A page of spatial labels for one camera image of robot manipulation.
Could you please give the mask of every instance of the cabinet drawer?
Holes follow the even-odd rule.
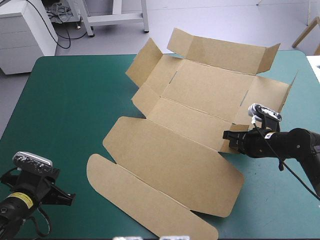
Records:
[[[0,34],[28,32],[30,28],[23,16],[0,18]]]
[[[37,45],[37,41],[31,31],[0,34],[0,49],[13,49]]]
[[[5,74],[30,73],[42,56],[38,46],[0,49],[0,68]]]

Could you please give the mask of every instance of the yellow label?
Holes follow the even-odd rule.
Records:
[[[27,194],[24,194],[22,192],[11,193],[8,196],[8,198],[10,198],[10,197],[21,199],[22,201],[24,201],[24,203],[26,204],[28,209],[30,209],[34,205],[34,202],[31,200],[31,198]]]

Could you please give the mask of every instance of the cardboard flap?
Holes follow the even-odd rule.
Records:
[[[275,59],[275,56],[277,54],[279,47],[280,47],[280,43],[278,43],[274,46],[271,46],[271,47],[267,47],[265,49],[263,58],[260,62],[260,66],[258,68],[258,71],[256,72],[257,74],[270,70],[271,65],[274,62],[274,59]]]
[[[159,98],[160,96],[148,84],[143,84],[133,96],[132,102],[147,117]]]
[[[179,54],[183,57],[187,57],[193,40],[193,35],[185,31],[182,31],[178,28],[174,28],[170,41],[166,48],[176,54]]]
[[[187,235],[192,240],[218,239],[213,226],[102,156],[93,154],[86,172],[91,186],[100,195],[158,237]]]
[[[177,28],[167,46],[186,59],[252,75],[270,69],[278,47],[279,44],[267,48],[193,36]]]
[[[197,212],[228,216],[244,182],[217,151],[147,119],[119,118],[103,146],[122,167]]]
[[[155,42],[149,38],[126,71],[126,74],[138,87],[140,87],[147,80],[162,55],[162,52]]]
[[[252,117],[248,115],[248,107],[253,103],[262,104],[280,112],[289,91],[290,85],[287,83],[255,76],[247,95],[238,108],[234,123],[251,124]]]
[[[222,147],[224,130],[229,130],[232,125],[162,97],[147,119],[217,151]]]

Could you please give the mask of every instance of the gray floor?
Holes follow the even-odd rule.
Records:
[[[91,15],[102,15],[112,8],[110,0],[87,0]],[[191,34],[259,46],[281,43],[281,50],[291,50],[292,43],[305,29],[307,0],[148,0],[150,33],[140,23],[95,27],[95,37],[73,40],[70,49],[57,48],[56,55],[136,54],[149,37],[164,53],[174,27]],[[141,9],[140,0],[123,0],[123,11]],[[317,15],[312,3],[311,17]],[[66,35],[65,29],[56,31]],[[85,28],[69,24],[71,37],[80,36]],[[299,50],[312,55],[319,44],[320,31],[312,31]],[[60,44],[68,45],[67,40]],[[2,136],[29,74],[4,75],[0,71],[0,137]]]

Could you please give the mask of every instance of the desk leg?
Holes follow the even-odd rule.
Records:
[[[93,37],[94,36],[94,32],[90,26],[90,23],[89,23],[89,20],[88,20],[88,15],[89,13],[87,12],[87,9],[85,6],[86,3],[84,2],[84,0],[76,0],[76,3],[80,9],[80,14],[82,16],[82,20],[83,20],[83,23],[84,23],[84,26],[85,26],[85,29],[86,29],[86,33],[90,36],[90,37]]]
[[[149,32],[149,21],[148,21],[147,1],[146,0],[141,0],[141,8],[142,8],[144,32],[148,33]]]

